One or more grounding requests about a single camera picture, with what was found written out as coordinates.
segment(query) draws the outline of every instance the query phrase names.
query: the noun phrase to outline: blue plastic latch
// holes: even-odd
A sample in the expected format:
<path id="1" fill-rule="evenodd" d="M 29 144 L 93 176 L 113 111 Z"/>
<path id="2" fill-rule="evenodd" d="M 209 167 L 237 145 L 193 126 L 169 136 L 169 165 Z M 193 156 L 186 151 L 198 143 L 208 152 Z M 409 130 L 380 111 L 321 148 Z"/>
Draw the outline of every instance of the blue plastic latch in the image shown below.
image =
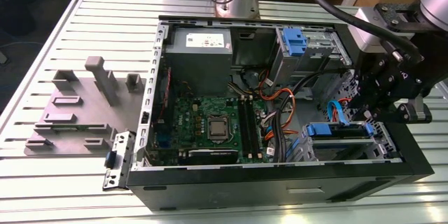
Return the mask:
<path id="1" fill-rule="evenodd" d="M 364 125 L 364 128 L 365 128 L 365 131 L 366 131 L 368 136 L 373 136 L 373 134 L 374 134 L 374 129 L 373 129 L 373 127 L 372 127 L 372 124 L 366 123 L 366 124 Z"/>
<path id="2" fill-rule="evenodd" d="M 326 123 L 313 123 L 310 125 L 316 136 L 330 136 L 330 129 Z"/>
<path id="3" fill-rule="evenodd" d="M 316 134 L 314 129 L 310 125 L 306 126 L 306 131 L 308 131 L 308 136 L 313 136 Z"/>
<path id="4" fill-rule="evenodd" d="M 306 50 L 306 38 L 296 28 L 282 29 L 282 39 L 288 46 L 289 56 L 302 56 Z"/>

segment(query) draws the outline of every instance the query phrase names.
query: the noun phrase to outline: green circuit board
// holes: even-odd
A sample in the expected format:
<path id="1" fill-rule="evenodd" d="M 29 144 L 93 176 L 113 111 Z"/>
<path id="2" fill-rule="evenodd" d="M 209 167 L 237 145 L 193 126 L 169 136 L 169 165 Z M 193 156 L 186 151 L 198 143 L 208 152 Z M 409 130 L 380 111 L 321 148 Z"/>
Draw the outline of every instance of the green circuit board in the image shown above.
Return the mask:
<path id="1" fill-rule="evenodd" d="M 252 102 L 256 124 L 260 124 L 260 117 L 265 113 L 264 101 Z M 177 165 L 178 150 L 194 148 L 228 148 L 238 151 L 237 162 L 268 163 L 262 149 L 262 137 L 260 129 L 256 129 L 261 158 L 242 156 L 242 142 L 240 133 L 240 121 L 237 113 L 236 98 L 177 98 L 174 102 L 174 114 L 172 120 L 172 134 L 169 136 L 169 147 L 157 148 L 157 160 L 152 160 L 153 165 Z M 228 123 L 228 139 L 224 141 L 210 141 L 208 135 L 208 119 L 225 118 Z"/>

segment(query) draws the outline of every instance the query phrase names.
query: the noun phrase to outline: orange wire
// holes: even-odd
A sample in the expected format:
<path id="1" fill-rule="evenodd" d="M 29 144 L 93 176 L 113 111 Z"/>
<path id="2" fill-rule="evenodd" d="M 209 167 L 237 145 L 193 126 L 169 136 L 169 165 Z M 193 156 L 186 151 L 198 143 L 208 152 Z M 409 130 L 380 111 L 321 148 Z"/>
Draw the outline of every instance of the orange wire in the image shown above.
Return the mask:
<path id="1" fill-rule="evenodd" d="M 282 132 L 285 134 L 298 134 L 297 131 L 292 131 L 292 130 L 282 130 Z M 273 138 L 273 132 L 272 131 L 264 136 L 264 140 L 269 140 L 270 138 Z"/>
<path id="2" fill-rule="evenodd" d="M 292 121 L 293 111 L 296 110 L 296 100 L 294 100 L 294 95 L 293 95 L 293 92 L 292 92 L 290 89 L 282 88 L 282 89 L 277 90 L 277 91 L 273 93 L 272 96 L 264 96 L 261 89 L 262 89 L 264 82 L 265 82 L 265 80 L 266 80 L 266 78 L 268 78 L 268 75 L 269 75 L 269 71 L 268 71 L 268 70 L 265 71 L 265 75 L 266 75 L 266 76 L 264 76 L 264 79 L 262 79 L 262 81 L 261 81 L 260 84 L 258 84 L 258 90 L 260 90 L 258 93 L 260 93 L 261 98 L 262 98 L 264 100 L 266 100 L 266 101 L 272 101 L 272 100 L 274 100 L 274 99 L 278 97 L 278 95 L 280 95 L 282 92 L 288 92 L 289 95 L 292 96 L 292 99 L 290 99 L 290 100 L 292 100 L 292 111 L 290 111 L 290 113 L 289 113 L 289 117 L 288 117 L 286 122 L 285 122 L 285 123 L 282 124 L 282 126 L 281 126 L 281 128 L 284 129 L 285 127 L 288 127 L 288 125 L 289 125 L 289 123 L 290 123 L 290 121 Z"/>

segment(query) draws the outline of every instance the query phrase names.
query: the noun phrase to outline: open computer tower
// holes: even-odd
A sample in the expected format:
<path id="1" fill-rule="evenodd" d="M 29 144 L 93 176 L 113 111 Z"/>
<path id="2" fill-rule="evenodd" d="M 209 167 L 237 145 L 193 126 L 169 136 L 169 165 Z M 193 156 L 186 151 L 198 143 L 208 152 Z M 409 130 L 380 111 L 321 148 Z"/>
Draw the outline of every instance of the open computer tower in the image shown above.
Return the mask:
<path id="1" fill-rule="evenodd" d="M 273 159 L 277 104 L 258 90 L 365 57 L 345 24 L 162 16 L 152 54 L 137 132 L 117 134 L 104 180 L 150 210 L 357 200 L 433 173 L 406 125 L 345 106 L 350 128 L 332 122 L 328 102 L 356 95 L 353 71 L 322 74 L 294 94 L 281 118 L 293 110 L 297 133 Z"/>

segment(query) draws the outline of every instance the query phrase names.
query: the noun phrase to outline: ram slot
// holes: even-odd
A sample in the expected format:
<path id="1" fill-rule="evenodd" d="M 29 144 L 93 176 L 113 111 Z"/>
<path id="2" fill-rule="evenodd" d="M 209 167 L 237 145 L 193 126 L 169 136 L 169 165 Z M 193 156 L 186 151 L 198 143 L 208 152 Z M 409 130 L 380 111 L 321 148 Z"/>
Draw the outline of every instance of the ram slot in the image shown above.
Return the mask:
<path id="1" fill-rule="evenodd" d="M 249 141 L 249 137 L 248 137 L 244 100 L 238 100 L 237 101 L 237 107 L 238 107 L 238 119 L 240 119 L 240 134 L 241 134 L 241 144 L 242 144 L 242 156 L 248 157 L 249 154 L 250 154 L 250 141 Z"/>
<path id="2" fill-rule="evenodd" d="M 248 127 L 248 136 L 250 139 L 250 153 L 253 158 L 260 158 L 260 144 L 258 144 L 258 134 L 257 134 L 257 125 L 256 125 L 256 116 L 253 111 L 252 100 L 245 100 L 245 116 L 246 116 L 246 127 Z"/>

